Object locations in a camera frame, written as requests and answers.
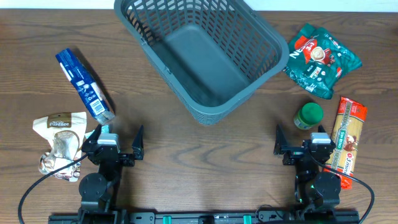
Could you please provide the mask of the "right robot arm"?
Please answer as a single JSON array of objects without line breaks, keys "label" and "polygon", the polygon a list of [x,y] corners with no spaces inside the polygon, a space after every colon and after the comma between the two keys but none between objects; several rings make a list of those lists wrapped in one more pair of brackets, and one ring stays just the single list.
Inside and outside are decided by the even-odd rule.
[{"label": "right robot arm", "polygon": [[340,203],[340,177],[320,171],[335,146],[322,126],[300,147],[289,145],[281,126],[276,126],[274,154],[283,156],[283,165],[295,167],[295,199],[302,214],[331,210]]}]

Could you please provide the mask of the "grey plastic basket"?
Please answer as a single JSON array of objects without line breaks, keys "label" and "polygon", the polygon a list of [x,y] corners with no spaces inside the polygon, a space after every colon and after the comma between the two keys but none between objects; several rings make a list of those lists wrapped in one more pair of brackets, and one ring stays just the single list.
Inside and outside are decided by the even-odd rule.
[{"label": "grey plastic basket", "polygon": [[204,125],[243,104],[289,59],[285,39],[243,0],[116,0],[114,11]]}]

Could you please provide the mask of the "orange spaghetti packet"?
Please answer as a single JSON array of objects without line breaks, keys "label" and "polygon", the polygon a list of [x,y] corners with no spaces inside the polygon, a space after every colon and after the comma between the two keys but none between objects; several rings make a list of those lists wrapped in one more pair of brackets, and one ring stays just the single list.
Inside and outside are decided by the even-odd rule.
[{"label": "orange spaghetti packet", "polygon": [[340,98],[340,103],[331,134],[331,140],[336,144],[330,158],[325,162],[329,168],[354,176],[358,144],[366,120],[368,109],[346,97]]}]

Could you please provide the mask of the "blue rectangular carton box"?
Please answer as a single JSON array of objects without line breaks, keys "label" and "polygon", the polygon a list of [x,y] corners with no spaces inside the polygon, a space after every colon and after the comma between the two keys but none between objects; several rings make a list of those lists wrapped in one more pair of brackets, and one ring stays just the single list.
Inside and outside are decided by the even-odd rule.
[{"label": "blue rectangular carton box", "polygon": [[90,115],[101,125],[110,123],[115,117],[113,109],[108,105],[104,93],[91,72],[69,48],[59,52],[55,58]]}]

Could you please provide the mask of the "green Nescafe coffee bag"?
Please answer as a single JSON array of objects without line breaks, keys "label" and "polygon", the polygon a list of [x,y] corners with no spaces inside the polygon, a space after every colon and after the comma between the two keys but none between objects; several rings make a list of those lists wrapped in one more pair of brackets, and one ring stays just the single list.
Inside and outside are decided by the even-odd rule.
[{"label": "green Nescafe coffee bag", "polygon": [[289,43],[283,72],[309,93],[330,100],[338,80],[361,66],[361,59],[328,30],[305,24]]}]

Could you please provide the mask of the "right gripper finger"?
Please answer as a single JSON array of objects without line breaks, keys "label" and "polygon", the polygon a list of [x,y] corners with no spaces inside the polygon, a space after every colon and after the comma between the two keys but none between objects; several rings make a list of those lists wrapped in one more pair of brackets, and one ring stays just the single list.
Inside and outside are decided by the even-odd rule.
[{"label": "right gripper finger", "polygon": [[274,145],[274,155],[284,154],[287,148],[287,140],[284,136],[281,126],[278,124],[276,126],[276,137]]},{"label": "right gripper finger", "polygon": [[319,133],[322,133],[322,134],[323,134],[323,137],[325,137],[325,136],[329,137],[329,140],[330,140],[330,144],[331,144],[331,145],[333,145],[333,146],[336,145],[335,142],[334,142],[334,140],[332,140],[332,138],[328,135],[328,133],[325,131],[325,128],[324,128],[322,125],[319,125],[319,126],[318,126],[317,131],[318,131]]}]

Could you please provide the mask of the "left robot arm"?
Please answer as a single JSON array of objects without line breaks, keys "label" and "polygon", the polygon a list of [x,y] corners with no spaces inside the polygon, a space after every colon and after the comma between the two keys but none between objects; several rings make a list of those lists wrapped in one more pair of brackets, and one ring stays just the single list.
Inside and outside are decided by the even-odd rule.
[{"label": "left robot arm", "polygon": [[108,212],[116,200],[123,167],[133,167],[144,158],[144,127],[141,126],[132,143],[131,153],[122,153],[119,136],[103,133],[98,125],[83,143],[81,150],[96,166],[98,172],[86,175],[79,184],[81,208],[87,212]]}]

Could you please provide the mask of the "green lidded jar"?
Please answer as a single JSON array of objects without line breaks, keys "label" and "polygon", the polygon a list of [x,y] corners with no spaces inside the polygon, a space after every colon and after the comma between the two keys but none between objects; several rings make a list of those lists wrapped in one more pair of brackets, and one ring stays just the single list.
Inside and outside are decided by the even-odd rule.
[{"label": "green lidded jar", "polygon": [[302,130],[309,130],[323,119],[323,109],[316,103],[307,103],[294,116],[294,124]]}]

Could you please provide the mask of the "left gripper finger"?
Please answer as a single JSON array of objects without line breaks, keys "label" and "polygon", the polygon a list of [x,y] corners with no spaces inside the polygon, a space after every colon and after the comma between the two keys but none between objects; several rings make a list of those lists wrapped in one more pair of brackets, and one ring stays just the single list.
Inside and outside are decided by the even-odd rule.
[{"label": "left gripper finger", "polygon": [[90,149],[92,145],[97,144],[97,140],[101,135],[102,125],[99,124],[97,127],[91,132],[91,134],[86,138],[86,140],[82,144],[82,149]]},{"label": "left gripper finger", "polygon": [[136,134],[136,137],[134,138],[134,141],[132,143],[132,150],[133,150],[135,160],[143,160],[143,158],[144,158],[143,135],[144,135],[144,126],[141,125],[141,127],[139,128],[138,133]]}]

